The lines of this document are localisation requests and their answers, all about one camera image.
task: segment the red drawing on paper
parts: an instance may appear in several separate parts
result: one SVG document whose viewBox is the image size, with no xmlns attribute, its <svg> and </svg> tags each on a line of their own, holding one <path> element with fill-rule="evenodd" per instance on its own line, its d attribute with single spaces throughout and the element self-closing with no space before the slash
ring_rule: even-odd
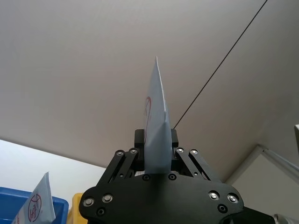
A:
<svg viewBox="0 0 299 224">
<path fill-rule="evenodd" d="M 42 207 L 42 198 L 39 194 L 32 196 L 29 205 L 28 205 L 28 219 L 30 222 L 34 222 L 41 211 Z"/>
<path fill-rule="evenodd" d="M 146 142 L 148 124 L 149 124 L 149 119 L 150 119 L 150 108 L 151 108 L 151 98 L 146 97 L 146 100 L 145 100 L 146 124 L 145 124 L 145 128 L 144 128 L 144 143 Z"/>
</svg>

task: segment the white ceiling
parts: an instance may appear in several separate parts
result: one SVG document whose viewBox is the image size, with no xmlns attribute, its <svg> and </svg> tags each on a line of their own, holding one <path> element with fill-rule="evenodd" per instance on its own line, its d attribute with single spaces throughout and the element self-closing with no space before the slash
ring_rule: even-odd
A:
<svg viewBox="0 0 299 224">
<path fill-rule="evenodd" d="M 106 166 L 155 56 L 175 125 L 264 0 L 0 1 L 0 138 Z M 297 0 L 266 3 L 177 126 L 225 179 L 256 143 L 298 162 Z"/>
</svg>

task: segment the blue plastic container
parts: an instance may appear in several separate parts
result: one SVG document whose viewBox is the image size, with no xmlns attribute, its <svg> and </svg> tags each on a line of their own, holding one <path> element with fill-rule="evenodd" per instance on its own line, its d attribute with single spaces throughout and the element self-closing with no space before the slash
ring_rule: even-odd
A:
<svg viewBox="0 0 299 224">
<path fill-rule="evenodd" d="M 11 224 L 30 194 L 27 191 L 0 187 L 0 224 Z M 64 199 L 52 198 L 56 215 L 52 224 L 66 224 L 69 204 Z"/>
</svg>

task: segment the yellow container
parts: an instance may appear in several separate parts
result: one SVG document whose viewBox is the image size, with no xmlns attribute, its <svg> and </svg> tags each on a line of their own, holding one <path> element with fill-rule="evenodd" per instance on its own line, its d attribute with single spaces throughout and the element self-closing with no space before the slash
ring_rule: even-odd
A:
<svg viewBox="0 0 299 224">
<path fill-rule="evenodd" d="M 84 219 L 79 212 L 79 203 L 82 193 L 76 193 L 72 199 L 72 207 L 67 215 L 66 224 L 87 224 L 87 219 Z"/>
</svg>

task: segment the white paper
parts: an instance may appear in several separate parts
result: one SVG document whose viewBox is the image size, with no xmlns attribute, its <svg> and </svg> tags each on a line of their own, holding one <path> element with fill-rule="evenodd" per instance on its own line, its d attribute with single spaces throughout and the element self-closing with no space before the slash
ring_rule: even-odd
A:
<svg viewBox="0 0 299 224">
<path fill-rule="evenodd" d="M 151 74 L 145 100 L 144 165 L 145 173 L 169 173 L 171 170 L 171 127 L 164 98 L 158 60 Z"/>
<path fill-rule="evenodd" d="M 50 224 L 54 219 L 55 212 L 49 173 L 46 173 L 16 215 L 12 224 Z"/>
</svg>

